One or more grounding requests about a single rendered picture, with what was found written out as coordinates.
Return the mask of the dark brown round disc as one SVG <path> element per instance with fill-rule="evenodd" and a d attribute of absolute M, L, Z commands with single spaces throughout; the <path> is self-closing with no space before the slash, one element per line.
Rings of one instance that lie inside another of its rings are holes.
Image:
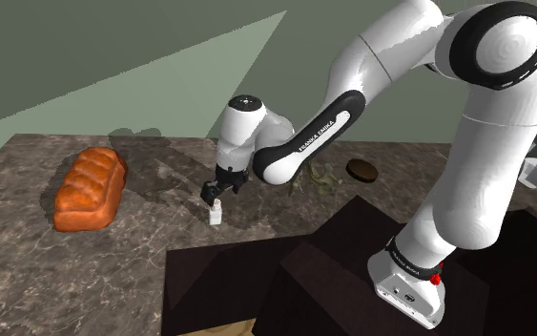
<path fill-rule="evenodd" d="M 379 176 L 379 172 L 373 164 L 359 158 L 350 159 L 345 170 L 350 177 L 364 183 L 374 182 Z"/>

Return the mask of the dark robot stand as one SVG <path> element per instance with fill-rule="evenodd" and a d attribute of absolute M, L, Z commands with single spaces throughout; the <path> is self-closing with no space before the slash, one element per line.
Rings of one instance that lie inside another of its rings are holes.
<path fill-rule="evenodd" d="M 253 320 L 254 336 L 537 336 L 537 216 L 506 215 L 497 242 L 444 261 L 441 323 L 379 298 L 371 255 L 400 225 L 353 198 L 310 235 L 171 250 L 161 336 Z"/>

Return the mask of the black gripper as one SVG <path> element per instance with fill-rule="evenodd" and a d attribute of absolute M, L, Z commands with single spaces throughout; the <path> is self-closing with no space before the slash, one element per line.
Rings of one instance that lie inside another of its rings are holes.
<path fill-rule="evenodd" d="M 213 206 L 217 197 L 227 189 L 237 194 L 241 186 L 249 180 L 247 169 L 234 171 L 231 166 L 223 169 L 217 165 L 215 174 L 215 181 L 205 181 L 200 192 L 200 197 L 208 206 Z"/>

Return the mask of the orange bread loaf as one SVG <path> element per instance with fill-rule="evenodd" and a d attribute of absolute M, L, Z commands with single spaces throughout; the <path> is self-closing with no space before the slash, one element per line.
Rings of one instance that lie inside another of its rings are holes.
<path fill-rule="evenodd" d="M 94 231 L 114 221 L 128 166 L 108 147 L 79 153 L 54 199 L 53 227 L 61 232 Z"/>

